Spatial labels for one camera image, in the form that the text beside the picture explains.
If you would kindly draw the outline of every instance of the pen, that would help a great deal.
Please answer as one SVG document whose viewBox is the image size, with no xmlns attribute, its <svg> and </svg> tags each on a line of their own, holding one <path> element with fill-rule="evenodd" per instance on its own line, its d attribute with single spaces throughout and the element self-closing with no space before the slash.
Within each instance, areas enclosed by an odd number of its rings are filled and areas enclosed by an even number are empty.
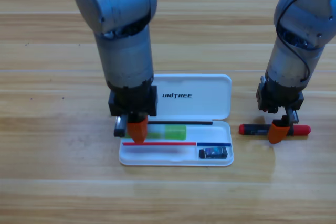
<svg viewBox="0 0 336 224">
<path fill-rule="evenodd" d="M 239 133 L 241 135 L 267 135 L 270 124 L 241 124 Z M 293 125 L 289 128 L 287 136 L 307 136 L 310 133 L 308 125 Z"/>
</svg>

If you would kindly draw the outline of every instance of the red marker cap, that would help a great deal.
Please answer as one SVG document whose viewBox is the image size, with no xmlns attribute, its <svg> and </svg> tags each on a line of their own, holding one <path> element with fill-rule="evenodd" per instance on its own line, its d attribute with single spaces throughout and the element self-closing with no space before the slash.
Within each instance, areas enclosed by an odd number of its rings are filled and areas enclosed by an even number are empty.
<svg viewBox="0 0 336 224">
<path fill-rule="evenodd" d="M 307 136 L 311 129 L 308 125 L 294 125 L 293 136 Z"/>
</svg>

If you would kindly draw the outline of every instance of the wooden table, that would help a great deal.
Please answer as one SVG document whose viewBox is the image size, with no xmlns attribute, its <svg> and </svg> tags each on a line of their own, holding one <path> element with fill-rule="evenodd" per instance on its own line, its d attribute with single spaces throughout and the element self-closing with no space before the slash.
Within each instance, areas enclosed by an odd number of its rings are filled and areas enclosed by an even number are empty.
<svg viewBox="0 0 336 224">
<path fill-rule="evenodd" d="M 233 165 L 180 168 L 119 163 L 109 89 L 74 0 L 0 0 L 0 223 L 336 223 L 336 44 L 304 91 L 308 138 L 270 146 L 237 133 L 281 116 L 255 98 L 277 2 L 159 0 L 156 71 L 233 80 Z"/>
</svg>

